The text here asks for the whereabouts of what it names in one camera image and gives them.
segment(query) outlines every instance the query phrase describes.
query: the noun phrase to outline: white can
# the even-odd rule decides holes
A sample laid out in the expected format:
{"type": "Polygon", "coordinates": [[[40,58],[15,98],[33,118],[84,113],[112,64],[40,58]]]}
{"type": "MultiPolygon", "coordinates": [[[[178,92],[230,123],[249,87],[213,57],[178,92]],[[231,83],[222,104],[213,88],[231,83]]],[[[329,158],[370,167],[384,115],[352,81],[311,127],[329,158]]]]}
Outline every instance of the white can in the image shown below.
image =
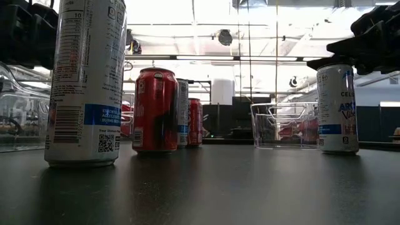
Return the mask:
{"type": "Polygon", "coordinates": [[[347,64],[321,67],[317,88],[320,150],[355,154],[359,145],[352,67],[347,64]]]}
{"type": "Polygon", "coordinates": [[[177,145],[188,145],[189,84],[185,79],[177,79],[179,91],[177,97],[177,145]]]}
{"type": "Polygon", "coordinates": [[[44,159],[105,166],[118,158],[126,6],[62,0],[44,159]]]}

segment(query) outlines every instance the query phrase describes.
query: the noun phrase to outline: clear storage bin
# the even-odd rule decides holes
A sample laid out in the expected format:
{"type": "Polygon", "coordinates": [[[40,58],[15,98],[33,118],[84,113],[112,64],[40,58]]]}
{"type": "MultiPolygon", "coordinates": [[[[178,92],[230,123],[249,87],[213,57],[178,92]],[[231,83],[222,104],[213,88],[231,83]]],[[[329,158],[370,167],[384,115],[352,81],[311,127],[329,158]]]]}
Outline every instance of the clear storage bin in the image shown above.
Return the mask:
{"type": "Polygon", "coordinates": [[[0,153],[43,149],[49,113],[49,95],[18,84],[0,63],[0,153]]]}
{"type": "Polygon", "coordinates": [[[255,147],[316,149],[317,106],[316,102],[252,104],[255,147]]]}

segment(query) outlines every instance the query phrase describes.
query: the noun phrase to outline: celsius can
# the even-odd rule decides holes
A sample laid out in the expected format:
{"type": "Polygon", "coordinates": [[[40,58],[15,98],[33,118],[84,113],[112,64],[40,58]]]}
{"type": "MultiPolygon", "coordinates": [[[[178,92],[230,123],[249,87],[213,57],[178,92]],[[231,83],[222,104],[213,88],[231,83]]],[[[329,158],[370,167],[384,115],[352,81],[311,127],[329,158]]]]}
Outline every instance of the celsius can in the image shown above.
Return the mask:
{"type": "Polygon", "coordinates": [[[126,39],[123,0],[62,0],[44,159],[105,166],[118,158],[126,39]]]}
{"type": "Polygon", "coordinates": [[[203,141],[203,105],[200,99],[189,98],[189,135],[187,146],[199,146],[203,141]]]}
{"type": "Polygon", "coordinates": [[[167,69],[147,68],[136,79],[132,148],[169,153],[178,146],[178,82],[167,69]]]}
{"type": "Polygon", "coordinates": [[[188,102],[189,102],[189,84],[188,80],[177,79],[179,91],[177,97],[177,145],[185,147],[188,145],[188,102]]]}
{"type": "Polygon", "coordinates": [[[317,88],[320,150],[355,154],[359,146],[352,67],[347,64],[320,67],[317,88]]]}

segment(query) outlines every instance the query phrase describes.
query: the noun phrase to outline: can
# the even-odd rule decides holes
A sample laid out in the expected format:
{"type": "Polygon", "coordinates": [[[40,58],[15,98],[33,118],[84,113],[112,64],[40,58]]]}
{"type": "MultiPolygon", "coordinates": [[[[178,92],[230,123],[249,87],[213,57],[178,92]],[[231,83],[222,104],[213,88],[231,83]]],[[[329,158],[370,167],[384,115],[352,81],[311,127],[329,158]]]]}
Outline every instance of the can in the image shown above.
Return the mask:
{"type": "Polygon", "coordinates": [[[118,158],[126,40],[123,0],[62,0],[44,159],[106,166],[118,158]]]}
{"type": "Polygon", "coordinates": [[[132,148],[170,153],[178,146],[178,82],[172,71],[147,68],[136,79],[132,148]]]}
{"type": "Polygon", "coordinates": [[[188,145],[188,112],[189,112],[189,83],[185,79],[177,79],[179,94],[177,98],[177,146],[188,145]]]}
{"type": "Polygon", "coordinates": [[[187,146],[199,146],[203,142],[203,105],[200,99],[189,98],[187,124],[189,126],[187,146]]]}
{"type": "Polygon", "coordinates": [[[355,154],[359,151],[359,144],[352,67],[334,64],[319,68],[317,88],[320,150],[355,154]]]}

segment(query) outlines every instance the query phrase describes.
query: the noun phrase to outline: red soda can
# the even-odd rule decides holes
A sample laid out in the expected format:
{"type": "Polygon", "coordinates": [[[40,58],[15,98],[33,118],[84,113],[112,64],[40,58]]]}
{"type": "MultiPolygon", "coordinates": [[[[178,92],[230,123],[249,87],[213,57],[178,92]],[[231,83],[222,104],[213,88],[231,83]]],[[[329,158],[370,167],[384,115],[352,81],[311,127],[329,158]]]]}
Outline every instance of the red soda can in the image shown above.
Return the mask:
{"type": "Polygon", "coordinates": [[[189,98],[189,128],[187,146],[199,146],[203,142],[203,105],[200,99],[189,98]]]}
{"type": "Polygon", "coordinates": [[[178,146],[178,82],[172,71],[147,68],[136,79],[132,148],[171,152],[178,146]]]}

